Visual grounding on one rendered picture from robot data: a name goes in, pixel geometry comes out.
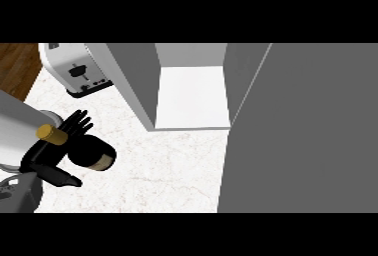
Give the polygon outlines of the grey open cabinet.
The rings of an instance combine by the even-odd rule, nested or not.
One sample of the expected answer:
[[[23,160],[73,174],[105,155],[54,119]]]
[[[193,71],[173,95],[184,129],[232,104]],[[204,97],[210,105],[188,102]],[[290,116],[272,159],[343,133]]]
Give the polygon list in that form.
[[[269,43],[91,43],[101,70],[150,131],[228,130]]]

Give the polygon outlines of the black wine bottle gold cap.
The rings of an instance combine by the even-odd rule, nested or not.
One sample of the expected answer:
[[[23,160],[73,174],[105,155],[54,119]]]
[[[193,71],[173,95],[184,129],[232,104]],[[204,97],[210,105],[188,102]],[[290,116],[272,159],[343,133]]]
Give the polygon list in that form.
[[[38,138],[48,143],[39,157],[48,165],[57,165],[64,157],[80,167],[105,171],[117,160],[116,148],[95,135],[70,135],[54,125],[43,124]]]

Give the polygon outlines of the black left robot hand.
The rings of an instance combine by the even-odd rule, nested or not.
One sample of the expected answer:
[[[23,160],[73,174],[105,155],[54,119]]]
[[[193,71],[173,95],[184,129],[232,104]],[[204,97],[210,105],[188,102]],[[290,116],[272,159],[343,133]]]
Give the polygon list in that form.
[[[86,134],[94,127],[88,117],[88,111],[77,110],[66,119],[58,130],[69,134],[69,140],[63,145],[55,145],[45,140],[39,140],[27,151],[23,160],[20,172],[36,172],[40,179],[57,187],[83,185],[82,180],[64,171],[58,164],[69,154],[74,141]]]

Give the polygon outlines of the white toaster with black base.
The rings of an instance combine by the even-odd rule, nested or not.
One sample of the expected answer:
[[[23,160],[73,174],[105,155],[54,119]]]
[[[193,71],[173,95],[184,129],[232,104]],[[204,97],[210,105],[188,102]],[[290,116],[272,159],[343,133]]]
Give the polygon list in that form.
[[[40,43],[39,52],[43,67],[74,98],[114,85],[85,43]]]

